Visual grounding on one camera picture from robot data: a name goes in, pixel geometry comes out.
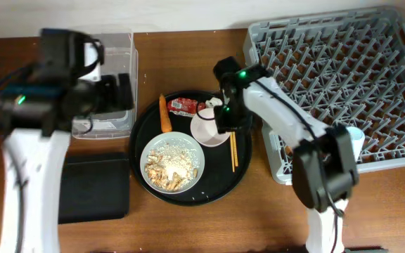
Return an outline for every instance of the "chopsticks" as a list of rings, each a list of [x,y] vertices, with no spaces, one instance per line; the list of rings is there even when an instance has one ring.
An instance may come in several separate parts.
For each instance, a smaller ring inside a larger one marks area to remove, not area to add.
[[[232,172],[236,172],[236,167],[238,167],[238,157],[237,157],[237,140],[236,133],[231,133],[231,162],[232,162]]]

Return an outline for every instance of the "food package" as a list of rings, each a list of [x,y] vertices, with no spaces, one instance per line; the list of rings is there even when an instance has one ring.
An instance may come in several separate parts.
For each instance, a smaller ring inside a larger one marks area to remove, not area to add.
[[[176,98],[168,101],[168,111],[173,112],[175,115],[182,115],[186,117],[193,117],[196,114],[196,105],[198,102],[188,98]],[[198,111],[205,108],[205,103],[199,103]]]

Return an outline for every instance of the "round tray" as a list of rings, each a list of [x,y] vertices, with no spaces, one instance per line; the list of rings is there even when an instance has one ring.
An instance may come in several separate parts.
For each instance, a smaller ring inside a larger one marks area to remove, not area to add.
[[[204,91],[180,91],[166,96],[166,99],[170,101],[180,97],[206,101],[211,99],[213,95]],[[191,136],[191,117],[169,113],[169,119],[171,120],[173,131]],[[142,168],[140,168],[140,157],[146,144],[161,133],[159,102],[157,100],[137,119],[132,128],[129,139],[129,162],[140,184],[155,197],[168,203],[182,206],[196,206],[218,200],[237,186],[250,165],[252,155],[251,135],[237,133],[238,167],[236,168],[236,172],[232,172],[229,140],[214,148],[201,146],[205,156],[205,168],[199,182],[183,193],[159,193],[151,188],[143,179],[141,175]]]

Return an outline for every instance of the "gray dish rack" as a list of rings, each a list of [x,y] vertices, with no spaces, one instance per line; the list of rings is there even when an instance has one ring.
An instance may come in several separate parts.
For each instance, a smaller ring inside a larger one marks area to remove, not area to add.
[[[364,131],[360,173],[405,166],[405,22],[394,8],[257,22],[243,51],[315,118]],[[273,178],[291,184],[285,143],[266,122],[262,134]]]

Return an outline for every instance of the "white wall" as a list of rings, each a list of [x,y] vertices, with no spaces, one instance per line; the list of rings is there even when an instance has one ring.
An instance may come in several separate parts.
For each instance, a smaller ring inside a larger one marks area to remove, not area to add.
[[[404,0],[0,0],[0,37],[35,36],[42,27],[126,27],[135,32],[218,30],[260,20]]]

